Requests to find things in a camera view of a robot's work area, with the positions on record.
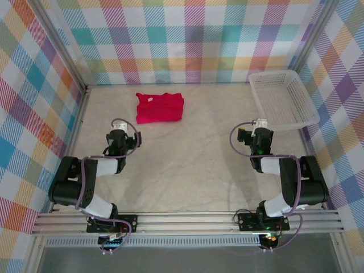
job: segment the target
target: metal extrusion bar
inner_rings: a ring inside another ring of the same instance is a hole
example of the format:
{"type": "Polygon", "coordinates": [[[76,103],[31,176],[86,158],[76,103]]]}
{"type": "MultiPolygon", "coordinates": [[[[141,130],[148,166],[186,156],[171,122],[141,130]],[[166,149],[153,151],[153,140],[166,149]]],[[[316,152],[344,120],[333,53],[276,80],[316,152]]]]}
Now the metal extrusion bar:
{"type": "Polygon", "coordinates": [[[28,0],[28,4],[33,9],[34,14],[36,15],[42,27],[45,29],[45,32],[47,33],[55,50],[62,58],[78,88],[81,90],[86,90],[86,83],[82,79],[80,71],[70,57],[64,43],[62,42],[62,39],[58,35],[57,29],[54,27],[42,4],[39,2],[39,0],[28,0]]]}
{"type": "MultiPolygon", "coordinates": [[[[267,231],[240,232],[233,222],[235,212],[137,213],[138,227],[133,235],[232,235],[266,234],[267,231]]],[[[344,230],[336,210],[304,210],[301,233],[338,233],[344,230]]],[[[290,231],[299,226],[298,216],[288,218],[290,231]]],[[[40,214],[33,229],[35,236],[90,235],[86,217],[80,213],[40,214]]]]}
{"type": "Polygon", "coordinates": [[[84,121],[87,105],[90,99],[90,90],[82,95],[80,107],[78,108],[78,113],[76,115],[75,125],[72,129],[72,136],[69,141],[69,145],[67,146],[66,155],[73,155],[76,144],[78,141],[78,136],[80,135],[81,126],[84,121]]]}
{"type": "Polygon", "coordinates": [[[307,39],[304,48],[302,49],[300,55],[298,56],[296,63],[292,67],[292,70],[296,71],[298,74],[300,73],[302,67],[306,63],[308,56],[315,47],[327,22],[331,18],[331,15],[334,13],[339,2],[340,0],[326,1],[326,4],[322,9],[321,14],[318,16],[316,24],[313,26],[313,29],[307,39]]]}

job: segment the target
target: folded shirt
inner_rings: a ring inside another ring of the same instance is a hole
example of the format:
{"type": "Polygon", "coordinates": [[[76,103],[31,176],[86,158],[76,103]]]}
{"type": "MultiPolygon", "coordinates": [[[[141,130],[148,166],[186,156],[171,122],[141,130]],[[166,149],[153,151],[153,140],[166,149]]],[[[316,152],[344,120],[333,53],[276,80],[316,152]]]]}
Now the folded shirt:
{"type": "Polygon", "coordinates": [[[149,95],[137,93],[139,105],[136,107],[137,124],[151,122],[180,121],[183,114],[184,99],[181,93],[149,95]]]}

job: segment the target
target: plaid backdrop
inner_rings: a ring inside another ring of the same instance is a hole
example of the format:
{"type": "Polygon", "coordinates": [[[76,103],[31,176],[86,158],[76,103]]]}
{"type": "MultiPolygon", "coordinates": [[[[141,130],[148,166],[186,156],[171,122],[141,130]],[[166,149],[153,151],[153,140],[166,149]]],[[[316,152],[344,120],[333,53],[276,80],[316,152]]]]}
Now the plaid backdrop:
{"type": "Polygon", "coordinates": [[[0,0],[0,272],[19,272],[81,92],[26,0],[0,0]]]}
{"type": "Polygon", "coordinates": [[[110,85],[245,82],[287,68],[325,1],[42,2],[85,81],[110,85]]]}
{"type": "Polygon", "coordinates": [[[342,0],[301,74],[321,116],[305,134],[364,272],[364,0],[342,0]]]}

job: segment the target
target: white floor surface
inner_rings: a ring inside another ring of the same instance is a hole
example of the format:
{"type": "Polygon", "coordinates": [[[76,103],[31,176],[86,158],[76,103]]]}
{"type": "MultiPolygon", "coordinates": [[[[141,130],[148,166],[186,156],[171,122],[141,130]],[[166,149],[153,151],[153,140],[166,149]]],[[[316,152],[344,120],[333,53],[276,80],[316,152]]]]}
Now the white floor surface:
{"type": "MultiPolygon", "coordinates": [[[[122,173],[97,180],[96,193],[120,212],[255,209],[280,192],[279,176],[255,172],[229,145],[236,124],[259,117],[249,84],[92,89],[75,156],[100,155],[113,118],[136,124],[138,92],[182,93],[184,114],[180,122],[137,125],[141,148],[127,158],[122,173]]],[[[275,132],[272,152],[304,155],[298,131],[275,132]]]]}

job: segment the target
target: white plastic basket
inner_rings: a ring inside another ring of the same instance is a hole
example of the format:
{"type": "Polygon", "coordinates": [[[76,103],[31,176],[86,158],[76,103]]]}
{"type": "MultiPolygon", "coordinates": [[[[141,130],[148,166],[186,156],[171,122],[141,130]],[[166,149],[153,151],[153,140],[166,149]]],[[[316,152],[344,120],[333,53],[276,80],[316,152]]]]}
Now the white plastic basket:
{"type": "Polygon", "coordinates": [[[320,115],[295,71],[254,73],[249,81],[260,117],[268,120],[269,129],[300,129],[320,121],[320,115]]]}

